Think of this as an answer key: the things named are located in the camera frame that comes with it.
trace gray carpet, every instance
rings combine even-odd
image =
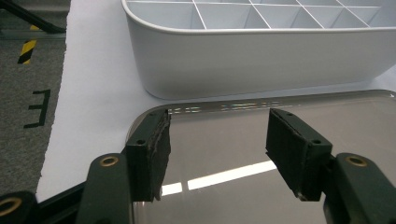
[[[42,19],[66,27],[70,1],[14,1]],[[0,30],[30,24],[0,10]],[[0,40],[0,195],[36,191],[61,84],[64,39],[38,39],[29,64],[18,63],[24,40]]]

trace yellow and black tape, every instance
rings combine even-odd
[[[30,27],[30,30],[38,30],[38,28],[32,25]],[[35,39],[25,41],[25,43],[23,44],[20,58],[18,59],[18,63],[30,63],[30,58],[32,57],[33,49],[35,48],[35,42],[37,42]]]

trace white table surface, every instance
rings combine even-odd
[[[121,152],[132,122],[157,105],[372,89],[396,91],[394,66],[380,77],[359,83],[189,101],[158,99],[141,86],[120,0],[73,0],[66,44],[55,121],[36,193],[39,201],[85,181],[96,157]]]

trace metal tray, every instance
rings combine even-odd
[[[325,223],[324,195],[318,203],[294,198],[265,154],[269,108],[299,116],[333,143],[333,155],[371,159],[395,185],[395,95],[354,91],[161,106],[172,114],[163,196],[135,203],[135,223]]]

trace white plastic organizer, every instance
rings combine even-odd
[[[396,0],[122,0],[146,90],[197,98],[361,81],[396,64]]]

